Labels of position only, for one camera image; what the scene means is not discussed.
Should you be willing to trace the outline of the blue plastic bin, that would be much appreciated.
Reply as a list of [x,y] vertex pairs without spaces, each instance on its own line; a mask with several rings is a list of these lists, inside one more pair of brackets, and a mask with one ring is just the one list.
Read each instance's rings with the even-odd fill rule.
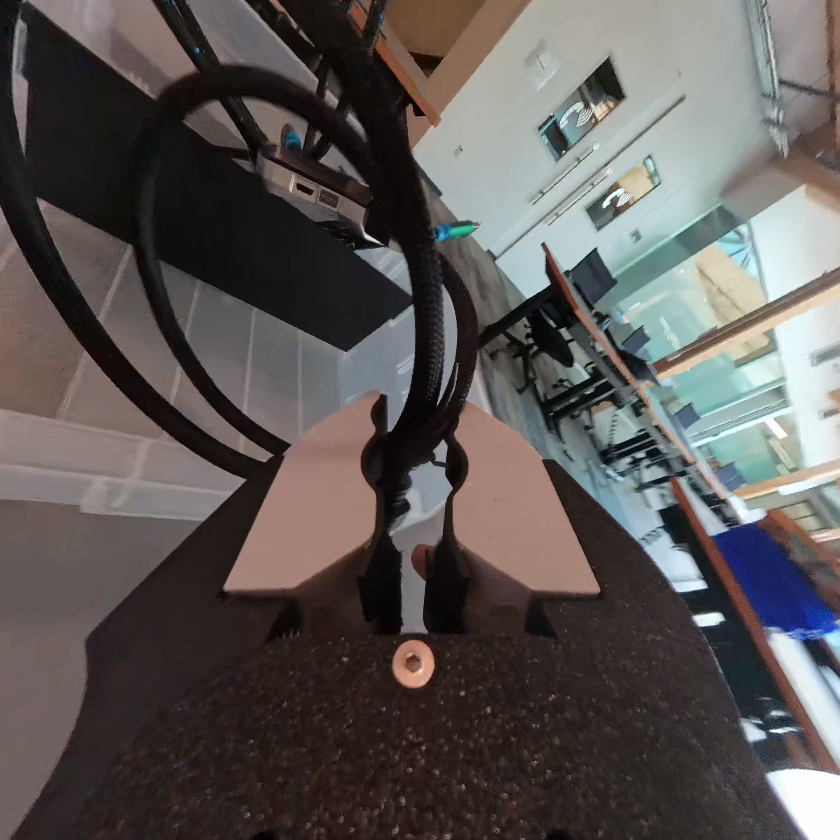
[[765,628],[801,641],[838,630],[838,614],[766,528],[747,523],[712,539]]

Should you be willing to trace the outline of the dark flat device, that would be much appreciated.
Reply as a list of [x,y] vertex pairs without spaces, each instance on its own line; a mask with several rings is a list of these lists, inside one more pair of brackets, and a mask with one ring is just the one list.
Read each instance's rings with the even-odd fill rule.
[[[23,20],[29,182],[131,244],[135,144],[154,100],[45,14],[25,9]],[[165,149],[154,224],[162,261],[342,351],[413,302],[186,126]]]

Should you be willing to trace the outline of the grey desk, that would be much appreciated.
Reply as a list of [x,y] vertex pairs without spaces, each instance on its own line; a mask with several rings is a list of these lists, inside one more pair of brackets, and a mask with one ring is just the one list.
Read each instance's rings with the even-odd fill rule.
[[181,687],[230,562],[204,524],[2,502],[2,838],[60,838]]

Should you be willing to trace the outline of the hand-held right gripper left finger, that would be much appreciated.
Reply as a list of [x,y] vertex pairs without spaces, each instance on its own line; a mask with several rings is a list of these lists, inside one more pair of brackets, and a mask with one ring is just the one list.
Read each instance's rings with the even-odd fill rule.
[[397,634],[402,562],[377,486],[387,398],[369,391],[317,423],[283,458],[224,583],[278,599],[309,634]]

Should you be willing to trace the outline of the clear plastic bin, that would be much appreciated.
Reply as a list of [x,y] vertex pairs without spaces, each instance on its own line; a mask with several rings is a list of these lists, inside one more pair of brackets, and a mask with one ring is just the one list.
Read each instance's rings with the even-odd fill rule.
[[[266,459],[212,412],[153,325],[133,252],[120,237],[38,202],[60,257],[132,365],[208,434]],[[358,394],[407,392],[412,310],[344,352],[170,266],[186,337],[252,419],[295,443]],[[242,483],[171,440],[110,382],[68,330],[2,217],[2,501],[100,516],[204,520]]]

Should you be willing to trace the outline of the black office chair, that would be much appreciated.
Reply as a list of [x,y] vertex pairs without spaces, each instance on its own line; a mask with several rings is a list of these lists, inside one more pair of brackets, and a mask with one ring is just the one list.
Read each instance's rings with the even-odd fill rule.
[[570,278],[590,309],[596,309],[596,305],[616,286],[616,279],[597,248],[570,270]]

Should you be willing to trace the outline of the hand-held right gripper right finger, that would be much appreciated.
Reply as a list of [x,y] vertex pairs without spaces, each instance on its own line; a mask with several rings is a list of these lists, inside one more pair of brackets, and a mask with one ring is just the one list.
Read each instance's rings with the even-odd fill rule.
[[546,602],[601,593],[539,453],[467,402],[446,439],[451,486],[427,551],[432,634],[553,634]]

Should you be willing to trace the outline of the door window sign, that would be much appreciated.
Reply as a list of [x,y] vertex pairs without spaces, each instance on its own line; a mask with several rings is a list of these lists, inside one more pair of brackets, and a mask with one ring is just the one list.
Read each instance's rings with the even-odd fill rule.
[[599,193],[585,211],[597,232],[618,219],[661,183],[653,156],[648,155]]
[[540,123],[539,138],[557,162],[626,99],[611,56]]

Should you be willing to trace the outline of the wooden office table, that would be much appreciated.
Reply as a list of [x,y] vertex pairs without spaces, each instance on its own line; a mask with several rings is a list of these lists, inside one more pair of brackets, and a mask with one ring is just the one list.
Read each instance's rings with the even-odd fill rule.
[[685,436],[676,428],[664,411],[659,411],[648,394],[649,382],[641,380],[625,363],[624,350],[618,349],[609,334],[602,329],[594,311],[574,284],[572,276],[563,271],[552,255],[550,247],[542,243],[545,258],[545,272],[549,285],[511,310],[509,314],[485,327],[479,336],[479,346],[506,335],[520,321],[539,311],[545,305],[554,303],[561,314],[563,328],[588,354],[602,374],[602,379],[612,387],[609,396],[604,397],[615,407],[629,404],[637,413],[637,419],[657,447],[676,476],[687,475],[696,487],[696,493],[704,498],[712,493],[727,503],[729,493],[708,466],[690,451]]

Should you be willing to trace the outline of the white table wooden edge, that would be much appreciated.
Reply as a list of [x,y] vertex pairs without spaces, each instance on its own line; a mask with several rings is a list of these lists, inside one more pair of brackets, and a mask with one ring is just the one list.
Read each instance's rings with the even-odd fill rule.
[[[765,628],[712,537],[744,523],[722,522],[714,495],[686,492],[670,479],[675,502],[659,511],[664,529],[691,557],[697,572],[667,572],[700,626],[736,700],[753,747],[768,770],[800,768],[838,773],[838,630],[799,640]],[[757,520],[837,613],[838,561],[790,517]]]

